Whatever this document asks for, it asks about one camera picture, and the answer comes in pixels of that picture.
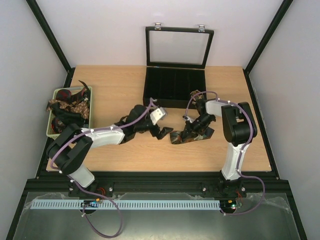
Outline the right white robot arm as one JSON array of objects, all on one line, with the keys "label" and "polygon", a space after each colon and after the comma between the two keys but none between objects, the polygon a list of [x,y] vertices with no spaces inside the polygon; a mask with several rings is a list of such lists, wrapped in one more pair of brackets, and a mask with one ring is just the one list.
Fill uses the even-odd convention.
[{"label": "right white robot arm", "polygon": [[239,179],[246,151],[258,130],[250,104],[248,102],[234,103],[219,99],[196,101],[198,118],[192,120],[184,116],[185,127],[180,133],[182,142],[195,139],[208,139],[213,130],[209,127],[216,117],[222,119],[222,130],[225,140],[228,142],[227,154],[221,174],[224,180],[218,183],[218,191],[229,196],[236,189],[233,181]]}]

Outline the rolled patterned tie in box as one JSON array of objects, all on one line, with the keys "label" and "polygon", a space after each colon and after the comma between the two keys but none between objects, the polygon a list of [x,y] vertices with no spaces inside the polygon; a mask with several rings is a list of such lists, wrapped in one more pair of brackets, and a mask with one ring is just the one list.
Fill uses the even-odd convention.
[{"label": "rolled patterned tie in box", "polygon": [[194,90],[190,93],[190,97],[191,97],[191,103],[195,105],[196,101],[205,98],[205,92],[200,90]]}]

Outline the black compartment storage box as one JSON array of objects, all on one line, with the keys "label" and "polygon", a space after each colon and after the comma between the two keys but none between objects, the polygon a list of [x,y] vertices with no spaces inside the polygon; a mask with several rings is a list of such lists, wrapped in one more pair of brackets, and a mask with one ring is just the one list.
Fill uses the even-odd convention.
[{"label": "black compartment storage box", "polygon": [[214,35],[204,25],[147,26],[143,104],[148,106],[153,99],[161,107],[185,109],[192,92],[205,92],[205,68]]}]

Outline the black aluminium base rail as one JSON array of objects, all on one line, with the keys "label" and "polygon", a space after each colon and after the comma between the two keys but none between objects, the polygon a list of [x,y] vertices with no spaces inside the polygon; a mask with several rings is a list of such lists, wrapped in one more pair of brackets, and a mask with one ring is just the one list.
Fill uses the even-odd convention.
[{"label": "black aluminium base rail", "polygon": [[107,197],[124,193],[187,193],[215,199],[232,199],[248,193],[286,194],[287,180],[273,172],[247,172],[247,178],[224,180],[219,172],[94,172],[95,181],[87,191]]}]

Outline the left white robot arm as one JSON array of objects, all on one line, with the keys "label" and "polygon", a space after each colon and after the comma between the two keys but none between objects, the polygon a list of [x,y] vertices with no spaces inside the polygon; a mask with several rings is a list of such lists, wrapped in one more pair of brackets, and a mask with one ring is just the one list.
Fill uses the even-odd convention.
[{"label": "left white robot arm", "polygon": [[50,144],[46,154],[51,159],[53,169],[82,188],[88,188],[95,181],[95,176],[84,164],[90,149],[125,144],[137,133],[150,132],[152,137],[161,140],[174,130],[172,127],[158,126],[158,121],[166,115],[162,107],[138,104],[127,116],[107,127],[81,128],[72,123]]}]

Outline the brown teal patterned tie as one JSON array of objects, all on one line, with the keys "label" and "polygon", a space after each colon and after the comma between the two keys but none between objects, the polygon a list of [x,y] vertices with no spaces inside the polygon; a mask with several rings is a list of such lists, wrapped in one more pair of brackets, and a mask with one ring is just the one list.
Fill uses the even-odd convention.
[{"label": "brown teal patterned tie", "polygon": [[191,139],[182,139],[181,138],[181,133],[182,131],[172,131],[169,136],[170,136],[170,142],[173,145],[180,145],[180,144],[186,144],[186,143],[191,143],[191,142],[195,142],[195,141],[202,141],[202,140],[207,140],[210,139],[215,130],[208,127],[203,133],[197,133],[195,131],[194,132],[194,136]]}]

